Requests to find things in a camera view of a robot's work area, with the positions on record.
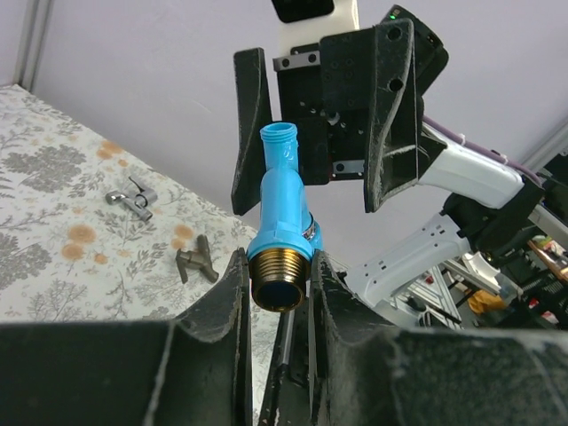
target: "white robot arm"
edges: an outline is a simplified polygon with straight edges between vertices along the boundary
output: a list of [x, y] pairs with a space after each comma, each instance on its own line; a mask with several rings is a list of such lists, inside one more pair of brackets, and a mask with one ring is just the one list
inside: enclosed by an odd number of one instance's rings
[[359, 29], [357, 0], [272, 0], [279, 21], [279, 49], [288, 56], [297, 46], [318, 43], [325, 36]]
[[[525, 187], [516, 170], [436, 136], [447, 148], [418, 180], [419, 185], [444, 188], [488, 211], [504, 208]], [[376, 307], [432, 266], [472, 249], [462, 228], [442, 211], [387, 253], [348, 270], [345, 282], [367, 305]]]

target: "robotic arm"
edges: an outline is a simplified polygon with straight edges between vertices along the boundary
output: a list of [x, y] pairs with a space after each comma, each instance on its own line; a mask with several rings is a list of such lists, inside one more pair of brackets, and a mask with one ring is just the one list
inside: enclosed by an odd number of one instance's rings
[[541, 189], [516, 170], [425, 127], [446, 148], [418, 184], [453, 194], [418, 231], [347, 272], [350, 290], [375, 309], [432, 266], [472, 250], [490, 252], [509, 241], [542, 196]]
[[[452, 193], [441, 212], [407, 240], [350, 269], [345, 282], [351, 291], [375, 308], [431, 266], [471, 250], [491, 251], [515, 234], [542, 196], [539, 185], [422, 123], [422, 96], [448, 61], [433, 31], [397, 5], [382, 23], [359, 29], [355, 0], [272, 3], [280, 18], [282, 55], [272, 64], [282, 121], [297, 127], [295, 173], [303, 185], [363, 180], [367, 213], [412, 185], [433, 185]], [[278, 179], [265, 183], [270, 180], [272, 149], [266, 151], [260, 135], [271, 125], [272, 111], [264, 53], [260, 48], [240, 51], [234, 63], [241, 144], [233, 212], [243, 215], [259, 203], [262, 187], [261, 233], [276, 235], [276, 224], [286, 220], [264, 217], [267, 210], [278, 210], [272, 203], [282, 198], [266, 194], [285, 186]], [[294, 206], [298, 217], [309, 217], [307, 208], [298, 207], [304, 202], [304, 192], [299, 194], [299, 204], [286, 205]], [[288, 216], [285, 210], [279, 210], [281, 217]], [[264, 226], [269, 222], [270, 229]], [[304, 220], [296, 226], [296, 236], [305, 233], [307, 224]], [[249, 254], [257, 256], [249, 256], [253, 295], [256, 283], [267, 284], [260, 273], [266, 268], [257, 262], [259, 237], [249, 248]], [[296, 238], [272, 238], [271, 249], [290, 248], [292, 240]], [[296, 253], [302, 253], [299, 246]], [[303, 259], [311, 262], [312, 254], [306, 251]], [[302, 262], [284, 262], [281, 256], [279, 263], [289, 283], [301, 288], [297, 277], [305, 275]], [[292, 268], [284, 273], [285, 264], [295, 264], [296, 272]], [[279, 284], [281, 277], [272, 281]]]

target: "gray leaf pattern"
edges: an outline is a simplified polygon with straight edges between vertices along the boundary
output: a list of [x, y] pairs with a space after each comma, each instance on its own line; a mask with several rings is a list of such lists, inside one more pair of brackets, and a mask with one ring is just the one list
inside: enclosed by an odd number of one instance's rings
[[[157, 320], [211, 284], [177, 249], [208, 236], [221, 274], [256, 232], [18, 86], [0, 88], [0, 320]], [[158, 193], [140, 221], [105, 193], [138, 174]], [[262, 404], [279, 315], [251, 304], [253, 400]]]
[[54, 193], [81, 173], [77, 164], [83, 162], [85, 155], [71, 146], [41, 146], [36, 154], [9, 153], [3, 165], [9, 171], [28, 175], [19, 185]]
[[28, 276], [37, 277], [51, 261], [39, 243], [21, 247], [18, 237], [0, 233], [0, 289]]
[[29, 299], [28, 314], [36, 321], [78, 321], [92, 319], [78, 302], [87, 296], [87, 287], [74, 282], [55, 280], [43, 293]]

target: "purple cable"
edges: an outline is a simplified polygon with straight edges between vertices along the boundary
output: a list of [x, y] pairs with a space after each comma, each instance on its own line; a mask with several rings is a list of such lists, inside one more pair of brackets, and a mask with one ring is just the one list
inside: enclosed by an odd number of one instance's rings
[[499, 162], [500, 164], [506, 164], [510, 168], [515, 169], [515, 170], [523, 173], [524, 175], [526, 175], [536, 185], [538, 185], [538, 186], [542, 185], [542, 182], [540, 181], [539, 177], [536, 176], [532, 171], [528, 170], [525, 166], [523, 166], [523, 165], [521, 165], [517, 162], [507, 160], [504, 157], [502, 157], [501, 155], [499, 155], [499, 154], [497, 154], [497, 153], [495, 153], [495, 152], [493, 152], [493, 151], [491, 151], [487, 148], [483, 148], [482, 146], [476, 145], [473, 142], [469, 142], [468, 140], [466, 140], [465, 143], [464, 143], [461, 136], [456, 135], [451, 130], [447, 129], [446, 127], [442, 126], [441, 124], [438, 124], [437, 122], [435, 122], [431, 118], [427, 117], [426, 115], [422, 118], [422, 121], [425, 122], [426, 124], [428, 124], [434, 130], [442, 133], [447, 138], [450, 138], [453, 142], [460, 144], [460, 145], [463, 145], [466, 148], [470, 149], [471, 151], [475, 151], [476, 153], [482, 154], [485, 157], [491, 158], [492, 160], [495, 160], [496, 162]]

